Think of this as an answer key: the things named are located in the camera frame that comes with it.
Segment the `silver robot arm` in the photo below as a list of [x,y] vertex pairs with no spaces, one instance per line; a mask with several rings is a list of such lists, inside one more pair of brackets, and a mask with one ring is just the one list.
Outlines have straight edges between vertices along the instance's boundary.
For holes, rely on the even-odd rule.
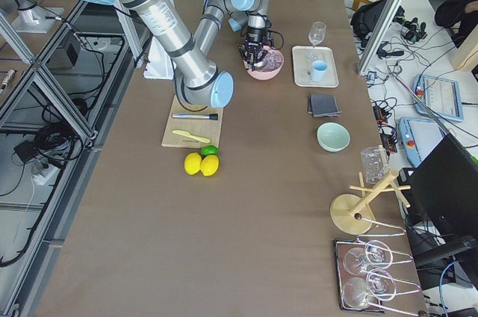
[[194,33],[201,52],[208,54],[227,19],[231,30],[245,31],[244,43],[238,50],[248,70],[264,68],[274,39],[268,18],[270,0],[204,0],[202,17]]
[[212,108],[223,108],[230,102],[234,90],[232,75],[219,70],[208,59],[211,44],[194,37],[170,0],[83,1],[105,5],[119,1],[139,15],[182,74],[176,84],[179,100]]

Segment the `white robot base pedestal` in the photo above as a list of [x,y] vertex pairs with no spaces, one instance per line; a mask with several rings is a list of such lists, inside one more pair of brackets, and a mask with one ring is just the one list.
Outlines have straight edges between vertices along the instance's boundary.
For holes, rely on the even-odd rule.
[[175,68],[176,64],[171,60],[164,47],[156,37],[153,37],[143,77],[150,80],[173,80]]

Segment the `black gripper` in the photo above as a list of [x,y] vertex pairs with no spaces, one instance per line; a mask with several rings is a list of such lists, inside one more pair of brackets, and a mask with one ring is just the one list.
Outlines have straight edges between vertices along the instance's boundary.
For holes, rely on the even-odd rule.
[[249,15],[244,45],[238,47],[241,59],[248,70],[255,70],[257,56],[261,55],[261,51],[262,57],[259,66],[275,66],[276,50],[271,49],[275,45],[274,38],[270,33],[271,26],[271,22],[266,15]]

